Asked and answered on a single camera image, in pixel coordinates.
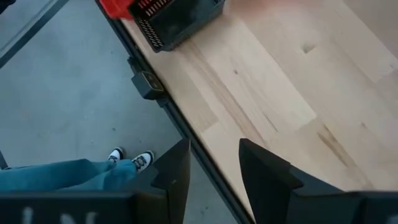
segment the black metal bracket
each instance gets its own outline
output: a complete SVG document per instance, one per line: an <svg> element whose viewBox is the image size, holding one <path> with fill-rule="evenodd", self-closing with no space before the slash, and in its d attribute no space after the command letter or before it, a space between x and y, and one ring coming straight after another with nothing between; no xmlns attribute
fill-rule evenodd
<svg viewBox="0 0 398 224"><path fill-rule="evenodd" d="M113 31L116 33L124 48L128 52L130 56L128 62L133 73L137 75L140 74L140 72L148 72L156 77L154 69L139 50L138 45L130 36L123 23L120 20L110 19L102 8L100 1L95 1L113 28ZM250 214L245 209L238 196L234 193L227 180L223 177L214 160L204 148L203 144L200 142L199 138L189 125L188 121L185 119L182 112L179 110L178 106L175 104L172 97L169 95L169 93L167 93L167 90L164 90L164 92L161 95L158 95L155 100L159 106L165 110L169 118L172 120L174 126L178 129L180 135L183 138L188 138L191 140L193 155L196 157L197 161L205 171L206 175L209 177L211 183L218 191L220 197L223 199L224 203L229 208L236 221L242 224L254 224Z"/></svg>

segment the light wood surface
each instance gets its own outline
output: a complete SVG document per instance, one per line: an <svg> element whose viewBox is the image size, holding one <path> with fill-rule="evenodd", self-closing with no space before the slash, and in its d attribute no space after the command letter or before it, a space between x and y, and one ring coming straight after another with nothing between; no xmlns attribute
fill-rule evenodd
<svg viewBox="0 0 398 224"><path fill-rule="evenodd" d="M159 54L124 24L250 211L240 138L343 190L398 190L397 6L227 0Z"/></svg>

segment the sneaker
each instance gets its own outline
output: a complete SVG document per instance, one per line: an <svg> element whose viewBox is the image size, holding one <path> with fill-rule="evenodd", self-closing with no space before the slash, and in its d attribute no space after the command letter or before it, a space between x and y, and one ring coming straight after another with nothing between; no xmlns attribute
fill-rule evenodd
<svg viewBox="0 0 398 224"><path fill-rule="evenodd" d="M139 156L135 157L131 162L136 165L137 172L140 173L149 167L155 159L155 155L151 151L146 151Z"/></svg>
<svg viewBox="0 0 398 224"><path fill-rule="evenodd" d="M120 160L124 159L124 149L122 147L116 147L112 150L111 154L108 157L108 160L113 163L117 163Z"/></svg>

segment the pant leg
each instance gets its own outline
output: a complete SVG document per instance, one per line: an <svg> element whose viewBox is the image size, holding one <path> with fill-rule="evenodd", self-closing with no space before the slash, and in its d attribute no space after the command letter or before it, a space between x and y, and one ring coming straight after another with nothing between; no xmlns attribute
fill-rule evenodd
<svg viewBox="0 0 398 224"><path fill-rule="evenodd" d="M137 169L129 159L119 161L113 169L107 170L86 182L61 190L119 190L125 183L135 178Z"/></svg>
<svg viewBox="0 0 398 224"><path fill-rule="evenodd" d="M80 159L0 170L0 191L58 190L85 183L115 167L116 164L108 161L90 162Z"/></svg>

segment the black metal frame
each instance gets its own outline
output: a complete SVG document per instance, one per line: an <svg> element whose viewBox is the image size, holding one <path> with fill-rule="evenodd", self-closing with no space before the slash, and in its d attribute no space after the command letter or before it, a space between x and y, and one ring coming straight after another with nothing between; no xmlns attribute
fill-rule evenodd
<svg viewBox="0 0 398 224"><path fill-rule="evenodd" d="M102 8L100 1L95 0L95 2L130 55L128 61L131 65L133 63L133 72L140 72L137 71L138 67L140 70L151 72L156 75L154 69L145 59L145 56L142 54L138 45L131 37L123 23L120 20L110 19ZM179 110L172 97L165 92L162 97L156 101L158 102L159 106L165 110L181 136L191 140L192 152L194 156L209 177L215 189L218 191L226 206L229 208L232 215L235 217L236 221L238 223L254 223L250 214L245 209L238 196L234 193L227 180L223 177L222 173L207 150L203 147L203 144L200 142L188 121L184 118L184 115Z"/></svg>
<svg viewBox="0 0 398 224"><path fill-rule="evenodd" d="M15 56L15 54L18 53L18 51L23 48L25 44L27 44L31 38L38 33L38 31L41 30L41 28L43 28L43 26L46 25L46 23L51 20L51 18L53 18L53 16L55 16L68 1L69 0L57 0L57 2L55 2L42 17L36 21L35 24L29 28L29 30L4 55L0 57L0 69L3 68L3 66L5 66L5 64L10 61L10 59Z"/></svg>

